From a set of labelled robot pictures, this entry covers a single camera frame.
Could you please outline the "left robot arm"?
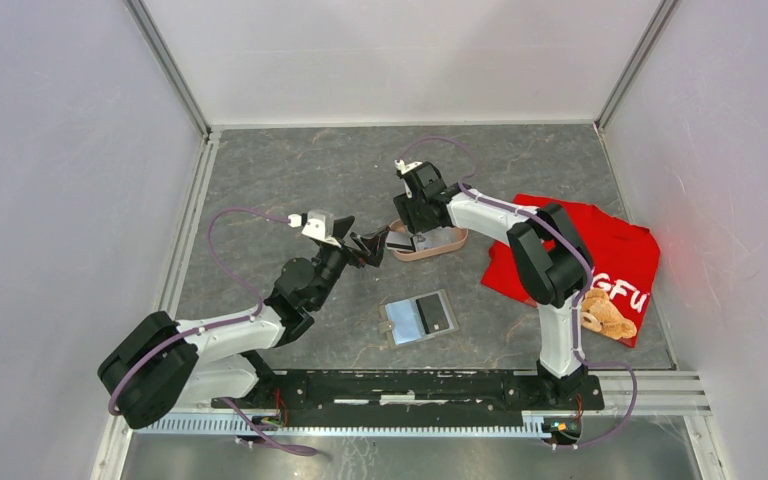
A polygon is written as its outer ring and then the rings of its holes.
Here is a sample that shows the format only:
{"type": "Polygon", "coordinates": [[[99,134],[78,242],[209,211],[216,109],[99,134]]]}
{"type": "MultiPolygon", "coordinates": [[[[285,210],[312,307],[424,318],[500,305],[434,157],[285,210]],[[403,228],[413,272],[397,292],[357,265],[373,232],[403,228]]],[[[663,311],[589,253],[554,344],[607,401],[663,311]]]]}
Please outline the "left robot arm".
{"type": "Polygon", "coordinates": [[[299,229],[317,246],[316,255],[288,260],[270,294],[257,296],[246,310],[201,320],[174,320],[163,310],[147,315],[98,368],[111,415],[138,430],[180,403],[230,397],[250,407],[266,405],[274,381],[248,354],[298,340],[346,267],[380,266],[390,231],[383,225],[357,234],[353,216],[335,218],[322,210],[264,217],[299,229]]]}

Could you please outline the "grey card holder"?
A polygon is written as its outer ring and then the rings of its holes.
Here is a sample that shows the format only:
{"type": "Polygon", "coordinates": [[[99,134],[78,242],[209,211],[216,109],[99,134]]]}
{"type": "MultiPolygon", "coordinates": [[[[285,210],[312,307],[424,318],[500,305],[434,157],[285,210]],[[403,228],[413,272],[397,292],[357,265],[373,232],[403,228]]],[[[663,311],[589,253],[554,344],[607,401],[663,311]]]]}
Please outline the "grey card holder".
{"type": "Polygon", "coordinates": [[[415,344],[433,338],[454,333],[459,330],[454,310],[445,290],[439,289],[430,293],[413,296],[381,305],[379,308],[381,321],[378,324],[379,333],[386,339],[391,348],[415,344]],[[426,295],[439,293],[442,296],[450,328],[440,333],[427,335],[420,323],[416,300],[426,295]]]}

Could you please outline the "pink oval tray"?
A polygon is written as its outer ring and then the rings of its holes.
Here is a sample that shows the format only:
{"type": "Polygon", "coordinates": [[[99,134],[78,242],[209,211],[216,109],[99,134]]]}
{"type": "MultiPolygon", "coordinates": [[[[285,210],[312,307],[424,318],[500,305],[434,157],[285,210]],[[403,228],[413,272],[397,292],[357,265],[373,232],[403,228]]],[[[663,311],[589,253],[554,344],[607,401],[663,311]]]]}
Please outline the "pink oval tray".
{"type": "Polygon", "coordinates": [[[406,232],[413,236],[416,251],[412,253],[387,249],[402,262],[414,262],[451,253],[461,249],[468,238],[468,231],[455,227],[440,227],[425,233],[411,233],[401,220],[389,224],[390,231],[406,232]]]}

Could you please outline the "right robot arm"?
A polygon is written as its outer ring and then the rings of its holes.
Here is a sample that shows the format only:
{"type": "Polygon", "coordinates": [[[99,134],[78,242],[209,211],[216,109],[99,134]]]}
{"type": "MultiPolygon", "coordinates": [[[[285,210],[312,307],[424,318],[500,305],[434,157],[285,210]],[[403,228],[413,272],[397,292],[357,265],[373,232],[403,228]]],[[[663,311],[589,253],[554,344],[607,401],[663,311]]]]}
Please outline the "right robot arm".
{"type": "Polygon", "coordinates": [[[509,247],[519,282],[538,305],[538,396],[551,408],[566,406],[588,374],[580,304],[593,277],[592,257],[568,213],[557,203],[526,207],[449,185],[429,162],[398,160],[395,167],[405,191],[394,204],[409,232],[460,228],[509,247]]]}

